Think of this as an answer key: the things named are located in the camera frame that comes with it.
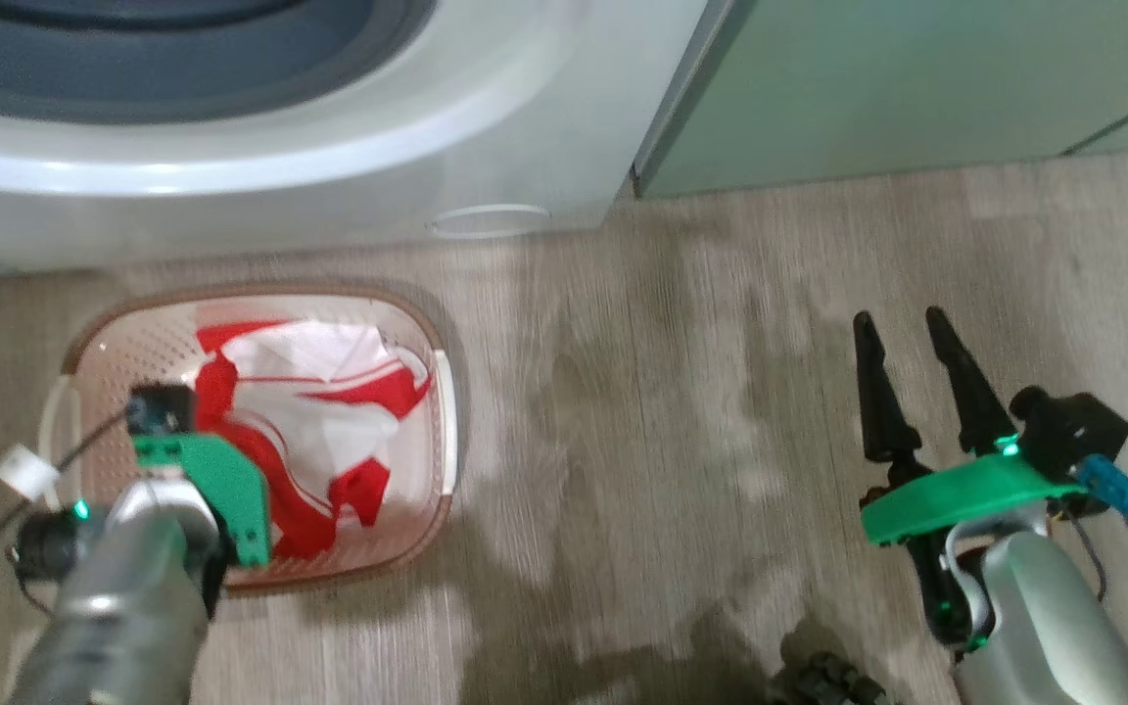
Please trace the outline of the grey rubber door gasket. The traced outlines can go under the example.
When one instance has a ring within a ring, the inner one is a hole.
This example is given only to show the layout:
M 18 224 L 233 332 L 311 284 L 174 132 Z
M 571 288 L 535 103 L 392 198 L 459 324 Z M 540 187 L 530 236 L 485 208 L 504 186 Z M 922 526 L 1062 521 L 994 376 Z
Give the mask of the grey rubber door gasket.
M 0 0 L 0 117 L 243 118 L 356 83 L 438 0 Z

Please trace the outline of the white front-load washing machine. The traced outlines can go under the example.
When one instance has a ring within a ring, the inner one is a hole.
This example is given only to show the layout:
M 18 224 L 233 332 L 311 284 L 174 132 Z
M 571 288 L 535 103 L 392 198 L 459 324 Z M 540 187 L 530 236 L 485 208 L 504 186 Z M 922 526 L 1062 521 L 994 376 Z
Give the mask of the white front-load washing machine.
M 613 209 L 710 0 L 438 0 L 356 83 L 247 117 L 0 117 L 0 271 L 438 238 L 491 204 L 539 232 Z

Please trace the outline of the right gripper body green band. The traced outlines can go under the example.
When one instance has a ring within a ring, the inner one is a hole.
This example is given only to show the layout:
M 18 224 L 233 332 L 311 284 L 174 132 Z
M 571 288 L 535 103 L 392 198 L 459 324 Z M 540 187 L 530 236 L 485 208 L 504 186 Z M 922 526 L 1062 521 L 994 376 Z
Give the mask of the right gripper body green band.
M 1038 501 L 1084 495 L 1073 479 L 1048 479 L 1020 453 L 990 453 L 887 492 L 861 509 L 869 543 L 883 545 Z

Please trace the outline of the red and white garment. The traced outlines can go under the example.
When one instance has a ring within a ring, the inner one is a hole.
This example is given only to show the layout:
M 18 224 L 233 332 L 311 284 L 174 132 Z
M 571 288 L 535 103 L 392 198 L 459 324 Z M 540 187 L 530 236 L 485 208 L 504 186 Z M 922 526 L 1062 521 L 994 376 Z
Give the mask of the red and white garment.
M 391 470 L 379 453 L 433 384 L 365 324 L 261 318 L 201 327 L 197 428 L 246 456 L 268 490 L 272 554 L 310 559 L 353 519 L 372 527 Z

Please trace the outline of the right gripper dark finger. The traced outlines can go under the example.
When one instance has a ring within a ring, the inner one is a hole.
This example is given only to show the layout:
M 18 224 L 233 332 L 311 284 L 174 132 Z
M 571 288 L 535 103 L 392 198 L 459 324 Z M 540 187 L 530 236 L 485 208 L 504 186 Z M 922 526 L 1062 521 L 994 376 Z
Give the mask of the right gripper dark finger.
M 920 433 L 906 420 L 885 371 L 885 349 L 876 333 L 871 312 L 852 318 L 858 370 L 861 442 L 865 459 L 895 462 L 913 458 L 922 447 Z
M 973 456 L 1003 453 L 1015 443 L 1015 425 L 1008 412 L 944 309 L 931 306 L 925 318 L 932 349 L 945 367 L 952 388 L 962 451 Z

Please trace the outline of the round white filter cover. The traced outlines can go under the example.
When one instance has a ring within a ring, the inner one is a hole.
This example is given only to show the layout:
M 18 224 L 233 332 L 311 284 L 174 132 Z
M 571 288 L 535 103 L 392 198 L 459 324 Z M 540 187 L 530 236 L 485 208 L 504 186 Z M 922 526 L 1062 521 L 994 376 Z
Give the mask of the round white filter cover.
M 439 214 L 428 226 L 431 236 L 473 240 L 529 235 L 550 222 L 546 209 L 525 204 L 491 204 L 461 208 Z

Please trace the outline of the cream laundry basket brown rim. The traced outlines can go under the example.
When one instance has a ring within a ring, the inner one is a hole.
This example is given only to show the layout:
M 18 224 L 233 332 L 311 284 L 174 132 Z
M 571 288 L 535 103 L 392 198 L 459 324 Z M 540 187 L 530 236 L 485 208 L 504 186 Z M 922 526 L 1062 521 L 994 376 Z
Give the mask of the cream laundry basket brown rim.
M 37 451 L 49 461 L 71 450 L 129 398 L 140 384 L 185 384 L 194 393 L 205 364 L 197 333 L 203 326 L 261 318 L 314 318 L 327 324 L 379 327 L 394 347 L 407 349 L 428 365 L 433 384 L 404 418 L 379 458 L 391 470 L 381 512 L 372 527 L 352 519 L 335 547 L 310 559 L 273 557 L 262 570 L 229 573 L 233 596 L 318 588 L 394 570 L 434 539 L 450 512 L 458 473 L 458 412 L 450 360 L 442 334 L 424 309 L 374 287 L 277 284 L 211 287 L 120 305 L 76 336 L 51 384 L 37 424 Z M 125 429 L 82 453 L 63 481 L 71 496 L 112 503 L 142 477 Z

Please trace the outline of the pale green cabinet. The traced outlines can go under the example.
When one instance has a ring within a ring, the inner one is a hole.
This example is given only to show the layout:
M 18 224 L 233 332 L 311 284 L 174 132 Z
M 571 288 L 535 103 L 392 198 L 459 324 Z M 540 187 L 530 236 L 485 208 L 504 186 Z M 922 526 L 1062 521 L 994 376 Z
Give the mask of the pale green cabinet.
M 710 0 L 644 199 L 1069 156 L 1128 123 L 1128 0 Z

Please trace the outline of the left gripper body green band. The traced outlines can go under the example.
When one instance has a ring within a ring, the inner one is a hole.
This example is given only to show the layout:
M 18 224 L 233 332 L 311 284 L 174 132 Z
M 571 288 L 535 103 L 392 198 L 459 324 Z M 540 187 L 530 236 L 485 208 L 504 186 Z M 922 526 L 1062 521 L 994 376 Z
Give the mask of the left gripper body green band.
M 262 570 L 270 563 L 267 481 L 247 456 L 222 437 L 173 434 L 131 437 L 143 470 L 178 470 L 210 515 L 215 544 L 233 567 Z

